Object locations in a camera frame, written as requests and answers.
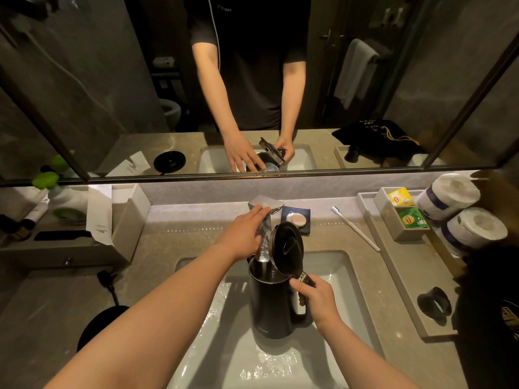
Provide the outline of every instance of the black t-shirt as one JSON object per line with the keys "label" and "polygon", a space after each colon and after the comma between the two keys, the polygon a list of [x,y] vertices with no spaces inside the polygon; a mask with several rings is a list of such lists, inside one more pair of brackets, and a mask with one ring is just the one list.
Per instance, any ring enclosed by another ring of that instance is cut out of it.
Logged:
{"label": "black t-shirt", "polygon": [[283,64],[306,60],[311,0],[184,0],[191,44],[220,48],[220,74],[240,130],[278,129]]}

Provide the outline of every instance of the kettle lid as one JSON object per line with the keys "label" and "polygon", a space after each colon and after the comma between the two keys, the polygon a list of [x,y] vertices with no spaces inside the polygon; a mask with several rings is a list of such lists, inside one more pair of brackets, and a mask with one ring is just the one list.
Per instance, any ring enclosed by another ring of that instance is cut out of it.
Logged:
{"label": "kettle lid", "polygon": [[304,246],[299,229],[282,222],[270,235],[269,253],[276,269],[286,276],[299,277],[302,272]]}

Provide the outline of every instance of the white sink basin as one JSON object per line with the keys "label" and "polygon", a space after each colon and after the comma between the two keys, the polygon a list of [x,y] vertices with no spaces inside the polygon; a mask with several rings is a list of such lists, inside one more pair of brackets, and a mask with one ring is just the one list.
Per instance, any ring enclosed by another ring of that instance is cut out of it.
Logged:
{"label": "white sink basin", "polygon": [[[189,261],[179,261],[175,270]],[[306,272],[332,284],[342,320],[382,355],[348,254],[307,253],[304,264]],[[245,261],[229,270],[168,389],[348,387],[315,324],[282,340],[266,339],[252,329],[248,276]]]}
{"label": "white sink basin", "polygon": [[[261,150],[259,145],[252,145],[253,149],[258,152]],[[304,143],[294,145],[295,156],[288,163],[281,167],[280,170],[311,170],[317,169],[314,156],[312,155],[309,145]],[[230,173],[230,165],[225,154],[224,146],[210,146],[201,150],[198,159],[197,173]]]}

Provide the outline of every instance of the person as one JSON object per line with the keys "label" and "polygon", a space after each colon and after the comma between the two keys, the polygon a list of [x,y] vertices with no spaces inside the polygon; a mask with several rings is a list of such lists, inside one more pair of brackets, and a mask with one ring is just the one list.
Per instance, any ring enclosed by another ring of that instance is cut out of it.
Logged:
{"label": "person", "polygon": [[[165,388],[202,327],[225,273],[259,247],[256,230],[269,212],[258,204],[238,216],[205,253],[87,343],[45,389]],[[350,387],[415,388],[342,322],[331,285],[311,278],[315,288],[295,279],[290,285],[308,296],[317,329]]]}
{"label": "person", "polygon": [[276,148],[295,155],[292,135],[306,80],[311,0],[184,0],[205,100],[233,172],[265,164],[241,130],[281,130]]}

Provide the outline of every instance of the forearm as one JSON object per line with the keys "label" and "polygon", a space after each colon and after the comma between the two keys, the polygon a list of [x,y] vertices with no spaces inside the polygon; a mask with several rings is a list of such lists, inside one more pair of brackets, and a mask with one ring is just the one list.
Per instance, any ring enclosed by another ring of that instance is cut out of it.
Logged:
{"label": "forearm", "polygon": [[98,334],[48,388],[166,387],[232,259],[213,245]]}
{"label": "forearm", "polygon": [[207,58],[198,57],[195,60],[200,86],[218,128],[222,134],[238,131],[218,64]]}
{"label": "forearm", "polygon": [[342,321],[321,328],[321,333],[351,388],[417,388]]}
{"label": "forearm", "polygon": [[306,62],[283,64],[283,94],[281,97],[281,135],[292,139],[295,123],[305,91]]}

